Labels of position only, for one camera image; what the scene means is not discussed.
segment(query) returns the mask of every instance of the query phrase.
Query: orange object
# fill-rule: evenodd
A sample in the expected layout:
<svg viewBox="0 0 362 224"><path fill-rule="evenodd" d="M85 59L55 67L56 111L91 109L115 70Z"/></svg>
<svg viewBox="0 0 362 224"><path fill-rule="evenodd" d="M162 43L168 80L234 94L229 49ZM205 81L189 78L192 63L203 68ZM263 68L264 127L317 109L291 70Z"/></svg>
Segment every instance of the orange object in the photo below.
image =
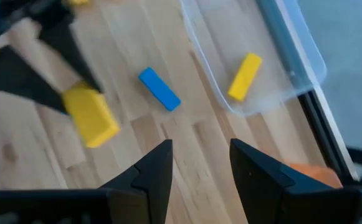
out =
<svg viewBox="0 0 362 224"><path fill-rule="evenodd" d="M291 168L305 174L317 181L320 181L333 188L342 188L343 185L337 177L336 172L329 168L310 166L305 164L289 164Z"/></svg>

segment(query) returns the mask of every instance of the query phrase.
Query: wooden surface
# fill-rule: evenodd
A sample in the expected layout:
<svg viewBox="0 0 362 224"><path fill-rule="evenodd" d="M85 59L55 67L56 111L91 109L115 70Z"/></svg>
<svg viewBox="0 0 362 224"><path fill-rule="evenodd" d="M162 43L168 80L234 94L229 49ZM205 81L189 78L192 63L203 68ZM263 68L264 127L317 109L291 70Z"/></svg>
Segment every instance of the wooden surface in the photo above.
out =
<svg viewBox="0 0 362 224"><path fill-rule="evenodd" d="M69 117L0 93L0 189L95 188L169 138L174 172L167 223L246 223L229 163L230 138L281 161L324 166L297 100L248 118L218 105L177 0L94 0L77 15L79 46L122 131L86 149ZM24 20L0 45L10 42L63 91L77 77L34 40L37 31ZM138 81L147 66L182 99L176 111L165 111Z"/></svg>

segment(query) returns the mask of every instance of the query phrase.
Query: toy block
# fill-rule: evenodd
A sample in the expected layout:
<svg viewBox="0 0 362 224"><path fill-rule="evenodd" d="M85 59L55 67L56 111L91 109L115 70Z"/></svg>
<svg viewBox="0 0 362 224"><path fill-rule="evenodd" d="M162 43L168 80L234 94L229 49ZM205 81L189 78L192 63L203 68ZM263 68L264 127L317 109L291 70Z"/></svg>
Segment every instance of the toy block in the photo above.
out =
<svg viewBox="0 0 362 224"><path fill-rule="evenodd" d="M157 76L156 72L152 68L147 68L143 71L139 75L139 79L167 110L173 111L181 104L181 100L168 87L168 85L165 84L159 76Z"/></svg>
<svg viewBox="0 0 362 224"><path fill-rule="evenodd" d="M89 0L69 0L69 3L72 6L80 6L80 5L88 4Z"/></svg>
<svg viewBox="0 0 362 224"><path fill-rule="evenodd" d="M120 131L103 95L85 82L62 94L67 112L88 147L98 147Z"/></svg>
<svg viewBox="0 0 362 224"><path fill-rule="evenodd" d="M262 59L256 54L247 54L229 88L229 96L239 101L244 100L261 62Z"/></svg>

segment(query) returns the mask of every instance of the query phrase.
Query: plastic bin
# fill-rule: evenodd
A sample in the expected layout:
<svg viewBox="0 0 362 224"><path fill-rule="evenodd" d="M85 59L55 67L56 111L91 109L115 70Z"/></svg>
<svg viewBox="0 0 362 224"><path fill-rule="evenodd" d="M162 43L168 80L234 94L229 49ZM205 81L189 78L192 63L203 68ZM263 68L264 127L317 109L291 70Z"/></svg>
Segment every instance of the plastic bin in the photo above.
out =
<svg viewBox="0 0 362 224"><path fill-rule="evenodd" d="M185 26L220 104L248 116L301 95L326 66L295 0L181 0ZM248 52L263 62L243 102L227 95Z"/></svg>

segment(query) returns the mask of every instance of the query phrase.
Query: black frame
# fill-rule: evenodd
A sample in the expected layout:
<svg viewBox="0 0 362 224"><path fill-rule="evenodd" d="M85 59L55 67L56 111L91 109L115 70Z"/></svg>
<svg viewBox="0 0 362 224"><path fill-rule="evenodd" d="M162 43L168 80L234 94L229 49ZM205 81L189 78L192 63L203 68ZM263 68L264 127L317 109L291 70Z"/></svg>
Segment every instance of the black frame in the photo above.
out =
<svg viewBox="0 0 362 224"><path fill-rule="evenodd" d="M348 169L347 163L343 158L340 147L331 130L315 90L299 96L298 100L307 117L326 165L337 173L337 176L340 178L343 185L355 182Z"/></svg>
<svg viewBox="0 0 362 224"><path fill-rule="evenodd" d="M229 157L250 224L362 223L362 186L333 189L238 139Z"/></svg>

